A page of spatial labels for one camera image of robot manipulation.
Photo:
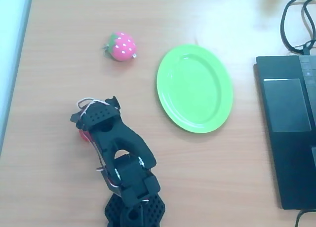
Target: table surface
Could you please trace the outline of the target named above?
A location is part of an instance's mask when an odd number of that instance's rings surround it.
[[[253,73],[256,56],[290,54],[279,35],[288,1],[33,0],[1,155],[0,226],[106,226],[111,193],[69,118],[80,98],[113,95],[157,158],[161,226],[293,226],[298,211],[278,205]],[[293,45],[309,40],[300,9],[286,20]],[[135,38],[135,60],[103,56],[113,31]],[[184,43],[214,52],[234,83],[232,113],[213,133],[181,130],[157,99],[159,62]],[[300,226],[315,220],[307,214]]]

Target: oval plate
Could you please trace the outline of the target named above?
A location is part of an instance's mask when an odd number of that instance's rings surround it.
[[[211,52],[185,44],[169,51],[157,74],[157,91],[168,116],[194,133],[219,128],[231,111],[233,85]]]

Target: strawberry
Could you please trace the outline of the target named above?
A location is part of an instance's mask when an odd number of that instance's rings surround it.
[[[136,57],[137,47],[130,35],[123,32],[115,32],[110,37],[107,50],[114,59],[126,61]]]

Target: laptop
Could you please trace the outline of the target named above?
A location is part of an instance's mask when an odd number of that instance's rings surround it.
[[[283,209],[316,209],[316,56],[257,57]]]

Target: power cord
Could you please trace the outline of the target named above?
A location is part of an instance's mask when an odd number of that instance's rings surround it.
[[[304,215],[305,213],[311,213],[311,212],[316,212],[316,210],[301,210],[296,217],[295,227],[298,227],[298,223],[302,215]]]
[[[285,29],[284,29],[284,23],[285,23],[285,17],[286,17],[286,13],[287,13],[287,10],[289,9],[289,7],[292,5],[292,3],[294,3],[295,1],[297,0],[291,0],[287,3],[287,5],[285,6],[284,8],[284,12],[283,12],[283,15],[282,15],[282,18],[281,18],[281,24],[280,24],[280,33],[281,33],[281,38],[283,40],[283,43],[285,44],[285,46],[290,50],[292,51],[293,53],[297,53],[297,54],[301,54],[301,55],[310,55],[310,50],[311,48],[313,47],[315,41],[316,41],[316,28],[315,28],[315,24],[313,22],[313,19],[311,18],[311,15],[310,13],[308,12],[307,10],[307,5],[313,1],[313,0],[307,0],[304,4],[303,4],[303,11],[305,12],[310,24],[311,24],[311,27],[312,27],[312,32],[313,32],[313,35],[312,35],[312,40],[306,42],[305,44],[303,44],[303,49],[297,49],[295,47],[293,47],[289,41],[287,40],[286,38],[286,35],[285,35]]]

